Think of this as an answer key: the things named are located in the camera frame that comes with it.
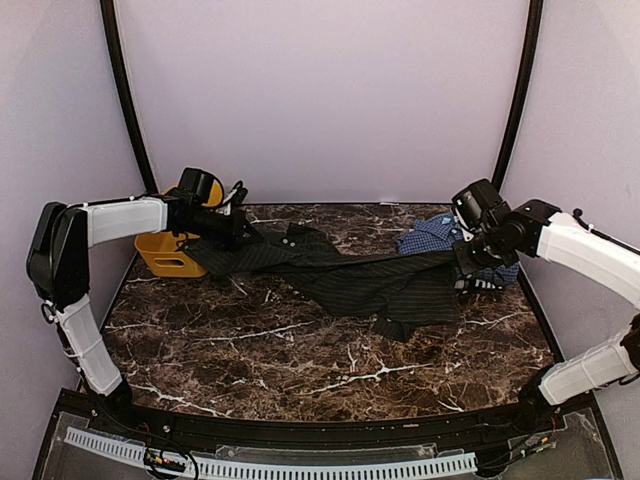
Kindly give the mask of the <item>blue checked folded shirt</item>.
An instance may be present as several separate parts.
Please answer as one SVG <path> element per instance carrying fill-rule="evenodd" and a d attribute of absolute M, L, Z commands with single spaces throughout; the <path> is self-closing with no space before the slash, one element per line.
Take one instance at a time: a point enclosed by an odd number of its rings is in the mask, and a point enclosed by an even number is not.
<path fill-rule="evenodd" d="M 416 220 L 413 229 L 396 240 L 396 249 L 402 255 L 448 251 L 456 241 L 462 239 L 463 231 L 454 215 L 439 214 L 427 220 Z M 505 289 L 516 283 L 519 271 L 519 264 L 516 263 L 509 267 L 499 266 L 477 271 L 470 277 L 459 274 L 458 279 L 480 278 L 502 285 Z"/>

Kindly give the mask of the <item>yellow plastic basket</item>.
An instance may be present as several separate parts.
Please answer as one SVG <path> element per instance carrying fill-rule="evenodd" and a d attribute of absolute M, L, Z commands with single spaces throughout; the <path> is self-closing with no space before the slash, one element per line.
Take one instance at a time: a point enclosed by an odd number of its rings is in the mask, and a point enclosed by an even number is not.
<path fill-rule="evenodd" d="M 152 274 L 163 278 L 199 278 L 207 271 L 187 256 L 180 247 L 187 240 L 198 240 L 195 234 L 171 232 L 146 233 L 135 238 L 134 245 Z"/>

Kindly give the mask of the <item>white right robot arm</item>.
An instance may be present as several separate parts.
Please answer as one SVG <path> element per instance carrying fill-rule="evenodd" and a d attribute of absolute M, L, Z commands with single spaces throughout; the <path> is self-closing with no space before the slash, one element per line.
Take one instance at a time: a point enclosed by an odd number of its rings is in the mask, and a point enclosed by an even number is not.
<path fill-rule="evenodd" d="M 512 209 L 501 200 L 482 203 L 458 198 L 453 212 L 465 230 L 453 251 L 463 275 L 484 267 L 508 265 L 518 254 L 559 265 L 639 306 L 639 252 L 596 231 L 570 214 L 541 200 Z M 639 375 L 639 321 L 607 340 L 536 374 L 520 394 L 522 403 L 510 413 L 521 434 L 534 432 L 549 410 L 614 382 Z"/>

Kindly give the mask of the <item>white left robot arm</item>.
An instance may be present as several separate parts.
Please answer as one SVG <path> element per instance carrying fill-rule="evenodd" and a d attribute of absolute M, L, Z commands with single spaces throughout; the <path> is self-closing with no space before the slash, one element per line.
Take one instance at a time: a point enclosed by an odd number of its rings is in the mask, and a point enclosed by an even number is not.
<path fill-rule="evenodd" d="M 103 421 L 120 436 L 141 427 L 132 392 L 104 343 L 94 318 L 89 251 L 98 244 L 141 234 L 195 234 L 240 247 L 259 240 L 245 212 L 219 213 L 175 195 L 131 197 L 98 203 L 47 203 L 40 215 L 26 271 L 54 324 L 65 354 L 90 392 L 105 400 Z"/>

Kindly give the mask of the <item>black pinstriped long sleeve shirt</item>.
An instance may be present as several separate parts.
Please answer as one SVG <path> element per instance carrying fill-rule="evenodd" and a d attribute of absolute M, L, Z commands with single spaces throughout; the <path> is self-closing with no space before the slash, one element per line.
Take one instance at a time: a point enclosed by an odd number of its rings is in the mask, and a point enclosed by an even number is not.
<path fill-rule="evenodd" d="M 374 331 L 398 342 L 459 319 L 450 252 L 344 254 L 325 233 L 297 224 L 229 244 L 201 236 L 184 251 L 213 276 L 275 275 L 330 315 L 374 317 Z"/>

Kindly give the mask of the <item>black enclosure frame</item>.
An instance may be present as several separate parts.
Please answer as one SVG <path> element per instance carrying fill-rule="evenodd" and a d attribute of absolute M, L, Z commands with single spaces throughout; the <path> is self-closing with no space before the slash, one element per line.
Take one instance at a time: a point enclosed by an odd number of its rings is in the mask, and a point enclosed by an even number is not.
<path fill-rule="evenodd" d="M 536 1 L 104 1 L 144 185 L 447 202 L 501 148 Z"/>

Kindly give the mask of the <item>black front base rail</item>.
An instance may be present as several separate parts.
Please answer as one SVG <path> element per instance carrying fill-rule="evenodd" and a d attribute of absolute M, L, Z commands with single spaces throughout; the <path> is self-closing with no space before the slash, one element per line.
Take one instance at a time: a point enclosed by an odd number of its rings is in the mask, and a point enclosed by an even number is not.
<path fill-rule="evenodd" d="M 37 479 L 181 479 L 153 474 L 67 445 L 69 427 L 139 441 L 149 448 L 214 453 L 222 446 L 285 450 L 372 450 L 428 446 L 473 452 L 477 471 L 441 479 L 620 479 L 623 471 L 590 394 L 536 415 L 516 404 L 433 417 L 365 422 L 274 422 L 215 418 L 102 400 L 62 390 L 33 475 Z"/>

